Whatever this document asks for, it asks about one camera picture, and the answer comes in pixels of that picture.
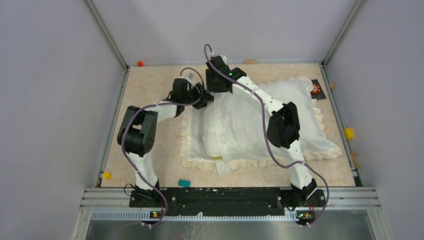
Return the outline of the white ruffled pillowcase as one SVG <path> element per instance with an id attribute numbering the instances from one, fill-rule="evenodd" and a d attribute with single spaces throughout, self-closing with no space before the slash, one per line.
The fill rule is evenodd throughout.
<path id="1" fill-rule="evenodd" d="M 306 161 L 332 160 L 342 150 L 325 132 L 324 117 L 312 99 L 313 84 L 305 76 L 261 84 L 260 88 L 283 103 L 293 102 L 300 122 L 300 146 Z M 273 164 L 265 144 L 261 113 L 231 93 L 217 93 L 201 109 L 182 114 L 181 164 L 185 168 L 225 174 L 240 168 L 265 168 Z M 205 155 L 220 153 L 222 160 Z"/>

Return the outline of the white pillow yellow edge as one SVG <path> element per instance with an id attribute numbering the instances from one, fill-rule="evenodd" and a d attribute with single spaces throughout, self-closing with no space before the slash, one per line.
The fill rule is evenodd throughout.
<path id="1" fill-rule="evenodd" d="M 212 160 L 222 160 L 223 159 L 222 155 L 219 152 L 218 153 L 216 153 L 216 152 L 210 153 L 210 152 L 205 151 L 204 154 L 209 159 L 212 159 Z"/>

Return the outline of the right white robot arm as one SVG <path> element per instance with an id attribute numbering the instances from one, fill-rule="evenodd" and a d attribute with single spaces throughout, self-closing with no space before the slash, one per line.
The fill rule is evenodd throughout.
<path id="1" fill-rule="evenodd" d="M 224 55 L 207 56 L 206 65 L 213 76 L 207 77 L 207 83 L 215 80 L 219 80 L 218 86 L 225 83 L 226 88 L 219 92 L 230 92 L 261 113 L 268 153 L 278 166 L 290 171 L 294 202 L 299 206 L 307 206 L 318 187 L 302 154 L 301 126 L 296 105 L 273 98 L 240 68 L 230 69 Z"/>

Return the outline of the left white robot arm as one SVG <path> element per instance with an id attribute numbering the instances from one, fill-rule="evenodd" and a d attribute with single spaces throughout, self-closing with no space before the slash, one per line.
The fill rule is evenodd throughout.
<path id="1" fill-rule="evenodd" d="M 204 108 L 214 100 L 204 81 L 194 83 L 192 74 L 174 79 L 172 90 L 160 102 L 127 107 L 117 135 L 125 158 L 134 169 L 133 194 L 147 206 L 160 202 L 159 179 L 153 168 L 153 149 L 158 123 L 180 116 L 186 107 Z"/>

